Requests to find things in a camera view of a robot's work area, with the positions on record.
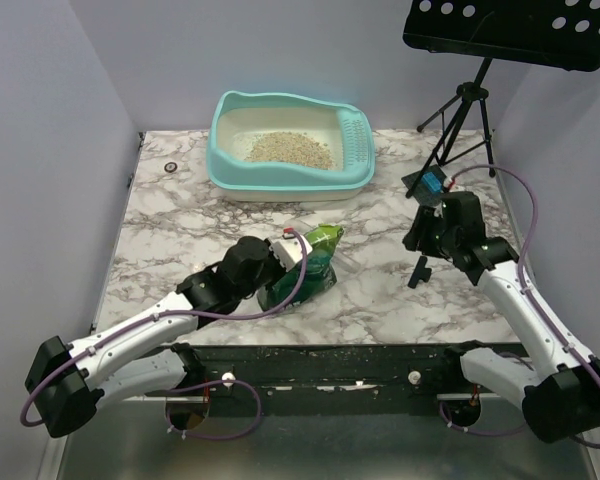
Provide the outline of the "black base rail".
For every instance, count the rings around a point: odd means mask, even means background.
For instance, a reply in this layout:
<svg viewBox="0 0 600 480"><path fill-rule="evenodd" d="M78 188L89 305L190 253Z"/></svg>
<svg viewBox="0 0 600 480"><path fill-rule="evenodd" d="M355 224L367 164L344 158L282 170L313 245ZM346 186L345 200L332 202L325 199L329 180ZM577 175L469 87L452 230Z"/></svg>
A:
<svg viewBox="0 0 600 480"><path fill-rule="evenodd" d="M202 385L214 416L434 415L468 401L459 344L199 346L176 344L182 387Z"/></svg>

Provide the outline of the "black music stand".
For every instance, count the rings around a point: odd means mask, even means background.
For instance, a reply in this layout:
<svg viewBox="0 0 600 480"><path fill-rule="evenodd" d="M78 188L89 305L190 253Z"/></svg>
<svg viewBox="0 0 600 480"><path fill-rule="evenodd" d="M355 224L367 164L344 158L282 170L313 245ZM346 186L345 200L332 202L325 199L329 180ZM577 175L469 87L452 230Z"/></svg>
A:
<svg viewBox="0 0 600 480"><path fill-rule="evenodd" d="M422 131L451 105L460 106L427 159L445 166L458 133L474 103L480 105L487 157L493 159L492 131L482 87L494 60L593 72L600 68L600 1L414 1L406 18L403 41L430 53L480 57L471 82L417 127Z"/></svg>

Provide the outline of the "beige cat litter pile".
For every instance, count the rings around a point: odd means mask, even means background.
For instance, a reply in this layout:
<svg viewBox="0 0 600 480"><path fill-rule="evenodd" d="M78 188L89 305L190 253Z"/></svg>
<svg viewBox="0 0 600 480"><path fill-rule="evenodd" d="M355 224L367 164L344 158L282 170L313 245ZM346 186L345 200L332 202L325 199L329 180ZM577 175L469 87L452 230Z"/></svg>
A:
<svg viewBox="0 0 600 480"><path fill-rule="evenodd" d="M246 161L289 163L320 170L329 170L334 165L326 144L306 134L284 131L260 135Z"/></svg>

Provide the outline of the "black T-shaped bracket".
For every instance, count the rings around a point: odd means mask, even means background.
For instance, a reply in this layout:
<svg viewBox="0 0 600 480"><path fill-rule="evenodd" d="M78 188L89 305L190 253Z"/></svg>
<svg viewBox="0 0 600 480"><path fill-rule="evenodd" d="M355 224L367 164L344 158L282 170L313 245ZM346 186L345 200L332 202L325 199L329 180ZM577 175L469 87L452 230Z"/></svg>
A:
<svg viewBox="0 0 600 480"><path fill-rule="evenodd" d="M416 289L420 283L428 283L432 274L432 269L428 266L428 258L422 255L411 274L408 281L408 287L410 289Z"/></svg>

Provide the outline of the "black plate with blue block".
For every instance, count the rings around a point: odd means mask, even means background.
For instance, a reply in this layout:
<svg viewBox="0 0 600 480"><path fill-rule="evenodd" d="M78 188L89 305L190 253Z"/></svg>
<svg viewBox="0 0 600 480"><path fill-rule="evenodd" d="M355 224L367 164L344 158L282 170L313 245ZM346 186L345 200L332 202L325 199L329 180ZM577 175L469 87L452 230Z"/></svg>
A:
<svg viewBox="0 0 600 480"><path fill-rule="evenodd" d="M443 193L443 184L446 179L447 175L440 167L437 165L430 166L417 183L411 198L414 198L419 205L436 207L440 203L440 196Z"/></svg>

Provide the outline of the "clear plastic litter scoop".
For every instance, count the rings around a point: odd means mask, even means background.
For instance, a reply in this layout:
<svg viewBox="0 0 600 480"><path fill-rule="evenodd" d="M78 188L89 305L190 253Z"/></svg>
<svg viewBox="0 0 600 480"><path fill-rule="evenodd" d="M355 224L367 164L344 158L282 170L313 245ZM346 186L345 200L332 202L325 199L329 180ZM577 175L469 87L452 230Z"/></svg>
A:
<svg viewBox="0 0 600 480"><path fill-rule="evenodd" d="M342 252L335 252L332 262L339 269L351 274L358 273L362 268L362 265L359 262Z"/></svg>

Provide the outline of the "green cat litter bag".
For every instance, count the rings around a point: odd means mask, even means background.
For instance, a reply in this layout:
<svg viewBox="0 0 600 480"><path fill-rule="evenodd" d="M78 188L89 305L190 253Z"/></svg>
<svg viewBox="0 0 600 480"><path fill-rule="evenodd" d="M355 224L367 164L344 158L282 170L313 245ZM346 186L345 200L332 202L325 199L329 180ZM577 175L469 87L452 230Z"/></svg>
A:
<svg viewBox="0 0 600 480"><path fill-rule="evenodd" d="M298 280L304 259L292 269L298 271L297 282L291 291L291 293L295 292L295 295L284 306L284 309L305 303L313 297L326 292L337 283L337 276L332 266L332 258L344 234L344 229L339 225L321 224L301 234L309 241L313 251L309 256L306 256L306 267L301 283L298 283ZM259 290L257 292L257 301L262 311L268 311L277 307L284 300L260 300Z"/></svg>

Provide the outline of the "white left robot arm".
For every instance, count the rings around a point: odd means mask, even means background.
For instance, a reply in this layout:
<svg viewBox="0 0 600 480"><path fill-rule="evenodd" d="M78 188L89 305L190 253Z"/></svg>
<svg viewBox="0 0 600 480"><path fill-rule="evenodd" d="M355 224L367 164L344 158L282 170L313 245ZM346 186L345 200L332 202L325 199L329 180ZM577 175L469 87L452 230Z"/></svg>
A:
<svg viewBox="0 0 600 480"><path fill-rule="evenodd" d="M161 391L194 393L202 372L176 339L215 320L240 320L237 307L260 288L293 269L304 277L311 251L294 229L275 240L242 237L220 261L187 276L142 313L78 340L45 340L24 382L29 396L20 423L43 425L61 438L108 403Z"/></svg>

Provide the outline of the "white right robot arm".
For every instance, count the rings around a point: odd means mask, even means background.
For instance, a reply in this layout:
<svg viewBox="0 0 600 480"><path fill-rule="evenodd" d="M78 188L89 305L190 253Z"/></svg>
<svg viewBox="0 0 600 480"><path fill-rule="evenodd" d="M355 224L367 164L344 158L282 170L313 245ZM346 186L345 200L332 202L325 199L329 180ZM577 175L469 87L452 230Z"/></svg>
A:
<svg viewBox="0 0 600 480"><path fill-rule="evenodd" d="M532 362L525 367L490 347L466 344L440 367L447 389L486 387L519 408L545 443L600 427L600 358L537 293L509 242L487 236L475 194L447 193L436 207L419 206L403 244L463 272L504 316Z"/></svg>

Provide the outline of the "teal and white litter box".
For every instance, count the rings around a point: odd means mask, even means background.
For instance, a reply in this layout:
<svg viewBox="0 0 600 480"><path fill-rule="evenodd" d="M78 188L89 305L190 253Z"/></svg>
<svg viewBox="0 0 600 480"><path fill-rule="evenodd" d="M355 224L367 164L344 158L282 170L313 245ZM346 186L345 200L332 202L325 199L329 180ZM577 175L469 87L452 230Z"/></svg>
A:
<svg viewBox="0 0 600 480"><path fill-rule="evenodd" d="M333 167L246 161L262 134L295 132L324 143ZM349 199L372 179L375 145L358 108L290 93L228 91L220 98L208 134L210 180L238 201L309 202Z"/></svg>

